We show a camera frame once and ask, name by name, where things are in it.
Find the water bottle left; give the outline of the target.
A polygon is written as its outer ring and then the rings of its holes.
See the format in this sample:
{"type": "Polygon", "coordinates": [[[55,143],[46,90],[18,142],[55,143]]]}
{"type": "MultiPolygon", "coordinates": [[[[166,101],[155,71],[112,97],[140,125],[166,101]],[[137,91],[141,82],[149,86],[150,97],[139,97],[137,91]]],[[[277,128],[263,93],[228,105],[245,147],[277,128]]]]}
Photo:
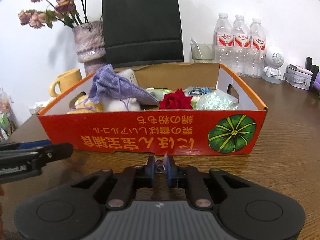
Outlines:
{"type": "Polygon", "coordinates": [[[216,63],[231,66],[232,51],[234,46],[233,27],[228,20],[228,14],[219,13],[214,29],[214,60],[216,63]]]}

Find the purple tissue pack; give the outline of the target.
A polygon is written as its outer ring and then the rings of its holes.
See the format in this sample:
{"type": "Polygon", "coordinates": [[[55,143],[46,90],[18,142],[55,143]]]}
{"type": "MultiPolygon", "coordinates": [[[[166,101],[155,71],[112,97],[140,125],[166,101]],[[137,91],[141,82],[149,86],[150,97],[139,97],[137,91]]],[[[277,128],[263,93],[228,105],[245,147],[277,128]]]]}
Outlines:
{"type": "Polygon", "coordinates": [[[313,82],[313,88],[320,92],[320,72],[317,73],[317,76],[313,82]]]}

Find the yellow ceramic mug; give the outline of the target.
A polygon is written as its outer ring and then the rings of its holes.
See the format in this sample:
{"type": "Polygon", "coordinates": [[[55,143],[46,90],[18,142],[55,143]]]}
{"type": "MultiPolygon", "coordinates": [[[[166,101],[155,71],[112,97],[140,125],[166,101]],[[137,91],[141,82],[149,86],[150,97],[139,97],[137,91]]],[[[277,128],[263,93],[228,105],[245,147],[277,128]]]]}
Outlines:
{"type": "Polygon", "coordinates": [[[53,98],[64,93],[82,79],[80,69],[71,69],[59,75],[49,86],[49,95],[53,98]]]}

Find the red fabric rose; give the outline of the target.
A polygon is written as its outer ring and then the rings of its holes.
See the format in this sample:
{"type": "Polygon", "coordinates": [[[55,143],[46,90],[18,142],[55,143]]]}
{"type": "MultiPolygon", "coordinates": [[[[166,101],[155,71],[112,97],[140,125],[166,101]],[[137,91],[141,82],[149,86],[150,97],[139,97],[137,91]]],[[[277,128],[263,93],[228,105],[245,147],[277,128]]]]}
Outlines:
{"type": "Polygon", "coordinates": [[[159,102],[159,109],[193,109],[191,100],[191,96],[185,96],[183,90],[178,89],[174,93],[169,93],[164,96],[163,100],[159,102]]]}

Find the black lipstick tubes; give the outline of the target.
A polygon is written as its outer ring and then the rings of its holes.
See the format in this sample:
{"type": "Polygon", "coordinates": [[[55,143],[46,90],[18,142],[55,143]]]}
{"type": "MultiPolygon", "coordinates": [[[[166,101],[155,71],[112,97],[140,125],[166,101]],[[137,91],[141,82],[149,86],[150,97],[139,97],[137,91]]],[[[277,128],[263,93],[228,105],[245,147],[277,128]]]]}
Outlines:
{"type": "Polygon", "coordinates": [[[314,83],[316,81],[316,77],[317,77],[317,74],[319,72],[319,66],[314,65],[313,64],[313,59],[310,58],[310,57],[307,57],[306,61],[305,61],[305,68],[312,72],[309,90],[310,91],[315,91],[316,89],[314,88],[313,85],[314,85],[314,83]]]}

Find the water bottle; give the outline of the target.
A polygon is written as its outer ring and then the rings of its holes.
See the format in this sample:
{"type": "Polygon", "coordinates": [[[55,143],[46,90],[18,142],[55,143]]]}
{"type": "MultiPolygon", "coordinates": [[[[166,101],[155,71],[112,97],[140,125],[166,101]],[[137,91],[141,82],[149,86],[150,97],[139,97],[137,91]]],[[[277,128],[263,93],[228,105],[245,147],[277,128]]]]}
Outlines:
{"type": "Polygon", "coordinates": [[[228,14],[219,13],[214,29],[214,60],[216,63],[231,66],[232,51],[234,46],[233,27],[228,20],[228,14]]]}
{"type": "Polygon", "coordinates": [[[251,47],[249,51],[250,62],[247,74],[259,79],[263,74],[264,56],[266,47],[266,34],[261,20],[253,19],[249,29],[251,47]]]}
{"type": "Polygon", "coordinates": [[[232,70],[239,76],[246,76],[248,51],[250,48],[249,28],[244,16],[236,15],[233,23],[234,47],[232,53],[232,70]]]}

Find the purple ceramic vase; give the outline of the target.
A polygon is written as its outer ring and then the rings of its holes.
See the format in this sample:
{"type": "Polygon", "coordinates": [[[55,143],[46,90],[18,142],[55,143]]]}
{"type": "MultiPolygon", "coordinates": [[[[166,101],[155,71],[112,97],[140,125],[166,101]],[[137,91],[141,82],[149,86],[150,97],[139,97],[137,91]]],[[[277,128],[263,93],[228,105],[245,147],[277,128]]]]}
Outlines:
{"type": "Polygon", "coordinates": [[[73,28],[78,62],[84,64],[86,76],[105,64],[105,40],[102,20],[73,28]]]}

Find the red orange cardboard box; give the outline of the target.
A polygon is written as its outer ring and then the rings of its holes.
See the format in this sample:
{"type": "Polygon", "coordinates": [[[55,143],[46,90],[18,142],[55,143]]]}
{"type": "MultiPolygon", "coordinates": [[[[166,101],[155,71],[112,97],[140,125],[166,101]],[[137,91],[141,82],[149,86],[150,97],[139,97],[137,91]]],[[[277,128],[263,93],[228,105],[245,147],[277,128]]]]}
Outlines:
{"type": "Polygon", "coordinates": [[[87,93],[89,75],[59,95],[38,118],[51,142],[68,142],[77,150],[156,155],[249,154],[265,121],[267,106],[234,72],[218,63],[164,63],[134,67],[140,87],[178,90],[189,86],[234,89],[236,110],[159,110],[70,112],[71,101],[87,93]]]}

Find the black paper bag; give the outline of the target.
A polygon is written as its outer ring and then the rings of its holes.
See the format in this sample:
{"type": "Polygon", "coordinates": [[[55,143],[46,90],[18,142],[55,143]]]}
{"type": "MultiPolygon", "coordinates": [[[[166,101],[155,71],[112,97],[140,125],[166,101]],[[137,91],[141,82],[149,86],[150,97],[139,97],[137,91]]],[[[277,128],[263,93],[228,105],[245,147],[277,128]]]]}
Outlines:
{"type": "Polygon", "coordinates": [[[183,62],[178,0],[102,0],[105,61],[114,68],[183,62]]]}

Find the white astronaut figurine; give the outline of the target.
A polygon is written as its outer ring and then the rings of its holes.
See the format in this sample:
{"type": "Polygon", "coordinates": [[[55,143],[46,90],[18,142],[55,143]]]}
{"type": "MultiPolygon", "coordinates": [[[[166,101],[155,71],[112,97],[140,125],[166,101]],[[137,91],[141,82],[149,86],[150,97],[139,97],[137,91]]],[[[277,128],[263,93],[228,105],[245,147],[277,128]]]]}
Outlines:
{"type": "Polygon", "coordinates": [[[265,67],[263,68],[263,76],[262,79],[274,83],[281,84],[281,76],[280,67],[284,64],[284,57],[278,52],[267,52],[265,55],[265,67]]]}

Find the clear candy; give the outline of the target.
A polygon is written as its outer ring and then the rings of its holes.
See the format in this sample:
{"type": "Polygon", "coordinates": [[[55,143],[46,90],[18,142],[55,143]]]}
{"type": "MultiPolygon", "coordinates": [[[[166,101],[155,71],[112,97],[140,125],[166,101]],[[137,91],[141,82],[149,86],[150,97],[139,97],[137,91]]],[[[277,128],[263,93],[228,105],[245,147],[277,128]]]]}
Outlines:
{"type": "Polygon", "coordinates": [[[162,157],[155,157],[155,169],[156,173],[167,173],[167,167],[166,167],[166,161],[167,161],[167,156],[162,156],[162,157]]]}

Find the water bottle right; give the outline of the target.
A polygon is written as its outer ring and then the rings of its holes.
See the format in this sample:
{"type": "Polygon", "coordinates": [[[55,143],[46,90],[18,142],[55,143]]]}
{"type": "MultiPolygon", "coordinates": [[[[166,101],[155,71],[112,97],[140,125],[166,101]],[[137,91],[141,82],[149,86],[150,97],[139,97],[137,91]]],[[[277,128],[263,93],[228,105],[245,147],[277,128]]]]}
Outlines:
{"type": "Polygon", "coordinates": [[[263,74],[264,56],[266,47],[266,34],[261,20],[253,19],[249,29],[251,47],[249,51],[250,62],[247,74],[259,79],[263,74]]]}

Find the small printed tin box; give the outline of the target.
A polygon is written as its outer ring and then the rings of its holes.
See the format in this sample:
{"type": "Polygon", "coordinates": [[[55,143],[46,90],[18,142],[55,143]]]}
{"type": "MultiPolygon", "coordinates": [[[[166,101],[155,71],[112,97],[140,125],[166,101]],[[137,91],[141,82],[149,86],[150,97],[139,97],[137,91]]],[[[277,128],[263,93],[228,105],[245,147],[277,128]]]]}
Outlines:
{"type": "Polygon", "coordinates": [[[288,64],[284,74],[284,80],[293,87],[309,90],[312,72],[298,65],[288,64]]]}

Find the water bottle middle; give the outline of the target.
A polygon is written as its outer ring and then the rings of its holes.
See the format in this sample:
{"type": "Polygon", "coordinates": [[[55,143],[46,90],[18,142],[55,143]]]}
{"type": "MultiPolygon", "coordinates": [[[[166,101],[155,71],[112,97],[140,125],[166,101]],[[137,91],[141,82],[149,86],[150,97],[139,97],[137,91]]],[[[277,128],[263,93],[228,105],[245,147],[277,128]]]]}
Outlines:
{"type": "Polygon", "coordinates": [[[246,76],[248,51],[250,48],[249,28],[244,16],[236,15],[233,23],[234,47],[232,53],[232,70],[239,76],[246,76]]]}

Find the dried pink roses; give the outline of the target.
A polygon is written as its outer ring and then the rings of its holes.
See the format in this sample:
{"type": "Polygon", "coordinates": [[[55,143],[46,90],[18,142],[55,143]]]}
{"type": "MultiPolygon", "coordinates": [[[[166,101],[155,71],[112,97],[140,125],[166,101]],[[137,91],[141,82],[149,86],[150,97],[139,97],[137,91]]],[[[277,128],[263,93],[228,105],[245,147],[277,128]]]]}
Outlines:
{"type": "Polygon", "coordinates": [[[52,8],[43,11],[30,9],[18,13],[20,25],[28,25],[34,29],[44,26],[53,27],[54,22],[74,28],[88,23],[87,0],[30,0],[32,3],[47,2],[52,8]]]}

